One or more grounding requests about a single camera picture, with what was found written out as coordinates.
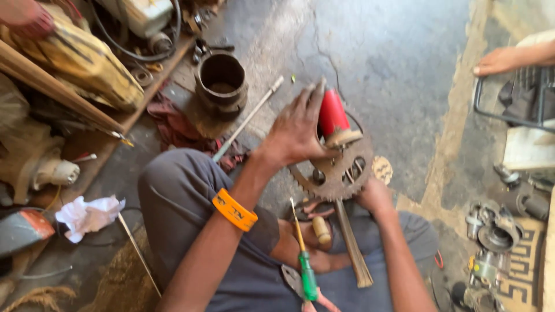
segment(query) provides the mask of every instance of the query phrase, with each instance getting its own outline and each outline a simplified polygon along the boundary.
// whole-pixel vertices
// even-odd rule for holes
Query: rusty sprocket
[[[293,178],[305,192],[325,201],[351,198],[362,189],[365,182],[372,176],[371,167],[374,151],[372,149],[370,134],[363,129],[361,123],[353,114],[347,111],[346,113],[357,124],[363,136],[361,139],[347,146],[340,157],[334,158],[333,160],[318,159],[310,161],[316,169],[324,174],[325,181],[323,183],[316,183],[313,177],[305,178],[296,164],[288,166]],[[355,165],[355,159],[364,160],[362,171]],[[353,183],[344,182],[344,180],[347,179],[344,172],[349,169],[357,172],[356,176],[353,177]]]

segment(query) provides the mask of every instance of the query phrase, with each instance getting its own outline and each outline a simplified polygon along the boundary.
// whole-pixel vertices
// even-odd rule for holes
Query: green screwdriver handle
[[[310,267],[310,256],[308,252],[301,251],[299,260],[301,261],[301,277],[302,288],[305,290],[305,299],[314,301],[318,299],[318,285],[316,284],[316,276],[314,270]]]

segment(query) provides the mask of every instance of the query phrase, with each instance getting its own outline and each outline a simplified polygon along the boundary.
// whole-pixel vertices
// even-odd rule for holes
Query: red cloth
[[[170,145],[177,148],[194,148],[212,157],[218,152],[226,137],[218,139],[204,138],[195,128],[189,119],[179,110],[175,109],[171,99],[160,92],[152,99],[147,106],[162,137],[161,150],[165,151]],[[230,172],[238,163],[246,160],[248,149],[233,142],[231,147],[218,161],[218,165],[225,173]]]

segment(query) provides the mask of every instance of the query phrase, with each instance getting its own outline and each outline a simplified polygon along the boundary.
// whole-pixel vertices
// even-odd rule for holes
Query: white paper
[[[85,233],[97,232],[114,222],[124,207],[125,199],[119,202],[115,195],[95,199],[89,203],[79,196],[56,212],[56,220],[68,226],[69,231],[65,233],[65,237],[72,243],[78,243]]]

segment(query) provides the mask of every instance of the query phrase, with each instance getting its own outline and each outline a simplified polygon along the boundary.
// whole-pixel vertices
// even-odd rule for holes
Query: orange wristband
[[[227,220],[245,232],[248,232],[258,220],[254,212],[239,205],[225,189],[220,189],[212,199],[212,203]]]

